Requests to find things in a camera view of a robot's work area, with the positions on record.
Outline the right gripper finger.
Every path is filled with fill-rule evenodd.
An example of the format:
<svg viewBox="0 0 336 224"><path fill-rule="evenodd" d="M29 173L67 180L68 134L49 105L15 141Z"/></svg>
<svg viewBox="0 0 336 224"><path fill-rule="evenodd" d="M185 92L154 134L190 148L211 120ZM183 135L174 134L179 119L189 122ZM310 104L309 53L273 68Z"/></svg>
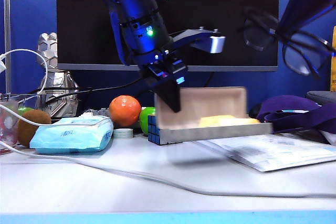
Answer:
<svg viewBox="0 0 336 224"><path fill-rule="evenodd" d="M289 0L278 24L277 33L290 34L328 13L335 0Z"/></svg>

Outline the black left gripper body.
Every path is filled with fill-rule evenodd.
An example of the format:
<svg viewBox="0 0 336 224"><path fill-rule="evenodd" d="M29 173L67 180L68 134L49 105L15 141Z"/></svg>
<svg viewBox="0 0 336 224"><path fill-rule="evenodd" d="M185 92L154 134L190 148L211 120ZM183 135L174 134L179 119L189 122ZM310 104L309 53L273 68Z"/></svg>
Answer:
<svg viewBox="0 0 336 224"><path fill-rule="evenodd" d="M151 90L169 81L181 84L188 71L182 59L171 50L154 50L138 55L138 67L141 77Z"/></svg>

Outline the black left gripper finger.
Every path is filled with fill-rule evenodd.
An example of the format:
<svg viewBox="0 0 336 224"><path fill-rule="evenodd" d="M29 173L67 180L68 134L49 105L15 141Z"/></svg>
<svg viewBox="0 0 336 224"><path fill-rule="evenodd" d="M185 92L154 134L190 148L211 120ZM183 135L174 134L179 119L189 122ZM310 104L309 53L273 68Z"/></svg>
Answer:
<svg viewBox="0 0 336 224"><path fill-rule="evenodd" d="M181 110L180 87L175 81L169 80L159 83L154 88L154 92L172 111L177 113Z"/></svg>

